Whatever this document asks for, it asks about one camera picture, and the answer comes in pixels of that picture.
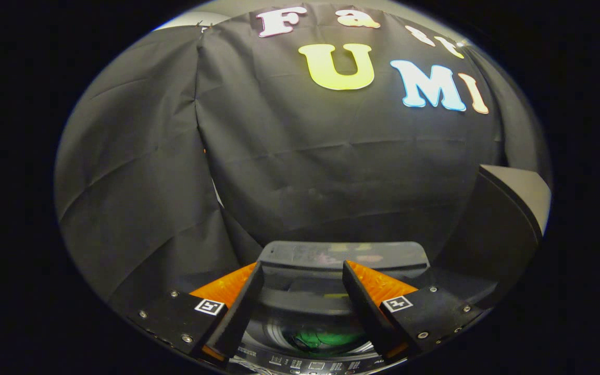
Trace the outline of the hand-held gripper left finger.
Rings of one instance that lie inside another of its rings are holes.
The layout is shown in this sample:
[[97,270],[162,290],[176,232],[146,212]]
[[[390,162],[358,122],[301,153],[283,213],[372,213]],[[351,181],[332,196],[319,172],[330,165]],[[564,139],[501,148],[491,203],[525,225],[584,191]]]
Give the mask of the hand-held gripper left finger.
[[264,287],[255,262],[193,292],[167,292],[130,308],[127,320],[158,342],[195,361],[227,363],[236,355]]

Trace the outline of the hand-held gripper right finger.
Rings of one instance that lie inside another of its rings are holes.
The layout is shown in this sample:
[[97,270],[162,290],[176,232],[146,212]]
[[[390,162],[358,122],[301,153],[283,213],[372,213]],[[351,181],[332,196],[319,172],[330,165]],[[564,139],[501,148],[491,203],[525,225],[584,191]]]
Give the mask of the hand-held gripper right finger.
[[412,286],[350,259],[343,262],[342,283],[362,329],[384,360],[433,351],[485,314],[445,288]]

